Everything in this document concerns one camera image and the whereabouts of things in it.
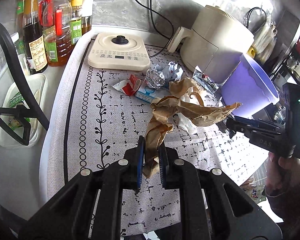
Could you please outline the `person's right hand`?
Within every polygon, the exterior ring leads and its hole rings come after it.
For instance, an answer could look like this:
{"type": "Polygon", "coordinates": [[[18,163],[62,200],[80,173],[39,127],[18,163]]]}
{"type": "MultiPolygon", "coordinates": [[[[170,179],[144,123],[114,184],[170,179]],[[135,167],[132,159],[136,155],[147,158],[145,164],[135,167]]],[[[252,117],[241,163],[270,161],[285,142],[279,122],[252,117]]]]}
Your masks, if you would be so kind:
{"type": "Polygon", "coordinates": [[[300,159],[268,153],[266,194],[275,196],[300,185],[300,159]]]}

